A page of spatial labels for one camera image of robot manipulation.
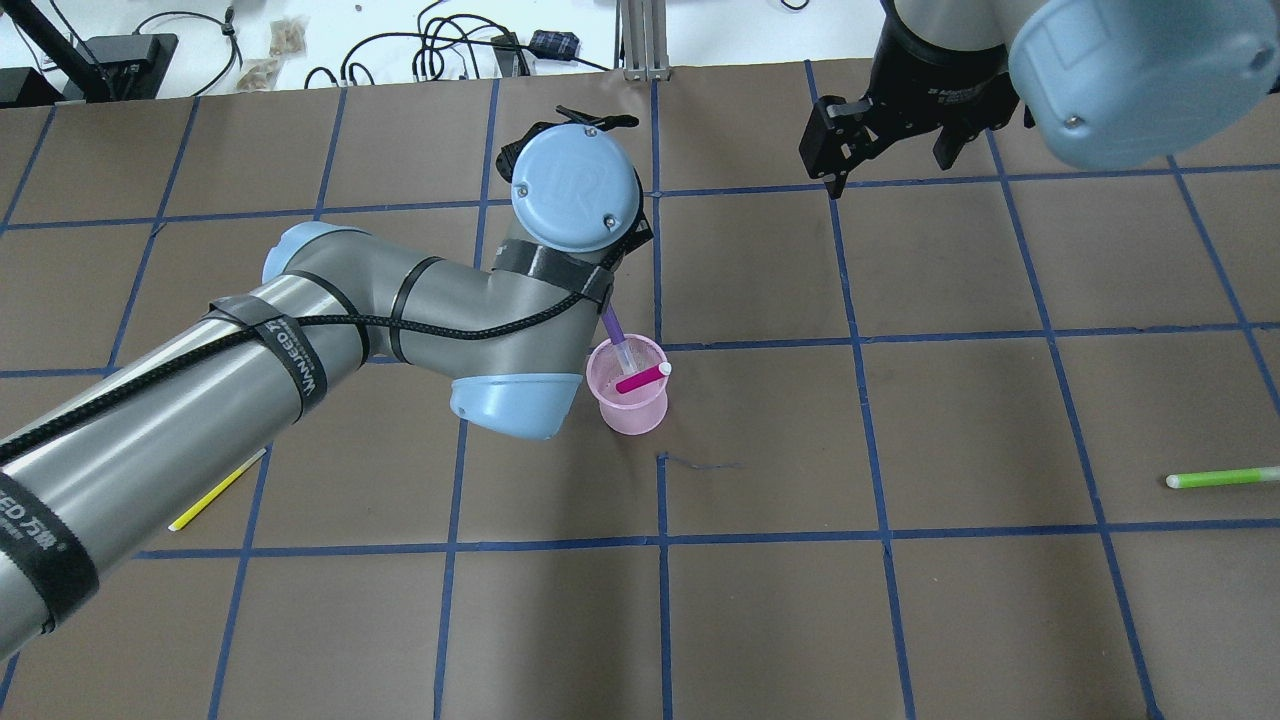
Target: yellow marker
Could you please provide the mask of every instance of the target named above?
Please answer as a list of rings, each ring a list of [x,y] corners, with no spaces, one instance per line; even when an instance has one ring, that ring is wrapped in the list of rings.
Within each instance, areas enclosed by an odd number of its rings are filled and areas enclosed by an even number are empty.
[[[227,475],[225,480],[218,483],[218,487],[215,487],[214,489],[209,491],[209,493],[205,497],[201,497],[200,502],[197,502],[197,503],[195,503],[195,505],[191,506],[191,510],[183,512],[180,518],[178,518],[177,520],[174,520],[169,525],[169,530],[170,532],[177,532],[177,530],[180,530],[180,529],[186,528],[187,523],[195,520],[196,515],[200,515],[205,510],[205,507],[209,507],[210,502],[218,500],[218,496],[223,495],[224,489],[232,487],[232,483],[234,483],[237,478],[239,478],[241,475],[243,475],[244,470],[248,470],[250,468],[252,468],[253,462],[257,462],[259,459],[261,459],[264,455],[266,455],[266,448],[265,447],[262,450],[259,450],[257,452],[255,452],[248,460],[244,461],[243,465],[241,465],[239,468],[236,468],[236,471],[232,473],[230,475]]]

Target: plastic bag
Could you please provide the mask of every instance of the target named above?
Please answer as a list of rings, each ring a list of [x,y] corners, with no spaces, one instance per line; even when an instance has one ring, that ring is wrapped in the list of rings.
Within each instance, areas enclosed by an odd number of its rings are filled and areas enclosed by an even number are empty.
[[[279,58],[264,58],[261,60],[248,60],[244,63],[244,72],[236,81],[237,92],[253,92],[256,90],[275,88],[275,77],[280,74]]]
[[[271,22],[273,58],[291,58],[307,51],[307,18],[282,18]]]

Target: pink cup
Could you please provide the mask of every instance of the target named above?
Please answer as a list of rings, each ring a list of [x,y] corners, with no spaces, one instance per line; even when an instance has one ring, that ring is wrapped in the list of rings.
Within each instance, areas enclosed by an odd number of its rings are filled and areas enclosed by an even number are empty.
[[[640,369],[667,361],[657,342],[631,333],[626,337]],[[613,345],[604,341],[596,346],[586,361],[586,387],[600,401],[600,416],[625,436],[644,434],[657,428],[667,415],[667,378],[621,395],[613,386],[625,377]]]

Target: magenta marker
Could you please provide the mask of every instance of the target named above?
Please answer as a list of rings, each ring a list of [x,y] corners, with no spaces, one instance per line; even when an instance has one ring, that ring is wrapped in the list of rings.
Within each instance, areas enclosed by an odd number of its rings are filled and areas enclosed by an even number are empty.
[[[618,391],[618,395],[626,395],[634,389],[640,389],[646,384],[655,383],[669,374],[671,363],[660,363],[648,370],[641,370],[630,378],[622,378],[618,380],[618,384],[613,386],[613,389]]]

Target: black rubber ring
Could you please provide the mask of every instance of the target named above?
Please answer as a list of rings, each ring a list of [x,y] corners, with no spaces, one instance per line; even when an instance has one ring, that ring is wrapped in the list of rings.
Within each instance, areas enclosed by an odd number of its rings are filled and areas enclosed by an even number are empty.
[[[404,279],[401,282],[399,290],[396,291],[396,301],[392,302],[392,319],[394,320],[401,319],[401,315],[404,314],[404,305],[408,304],[408,295],[413,292],[413,286],[417,283],[417,278],[422,277],[422,273],[425,273],[428,268],[439,263],[440,260],[444,260],[444,258],[436,258],[434,255],[431,258],[424,258],[421,263],[413,265],[413,269],[410,270],[407,275],[404,275]],[[396,354],[396,359],[399,360],[401,363],[408,363],[408,360],[404,359],[404,352],[401,350],[399,328],[392,328],[390,336],[392,336],[392,352]]]
[[[320,286],[321,288],[324,288],[325,292],[328,292],[329,295],[332,295],[333,299],[337,300],[339,305],[342,305],[342,307],[347,311],[348,315],[358,315],[360,314],[356,310],[355,304],[351,302],[351,299],[347,297],[340,290],[338,290],[338,286],[335,286],[332,282],[321,278],[320,275],[317,275],[315,273],[308,273],[306,270],[289,270],[289,272],[280,273],[280,274],[283,274],[283,275],[293,275],[296,278],[302,278],[302,279],[306,279],[306,281],[311,281],[311,282],[316,283],[317,286]],[[365,363],[369,361],[369,328],[366,328],[365,325],[355,325],[355,328],[360,333],[360,348],[361,348],[360,364],[364,365]]]

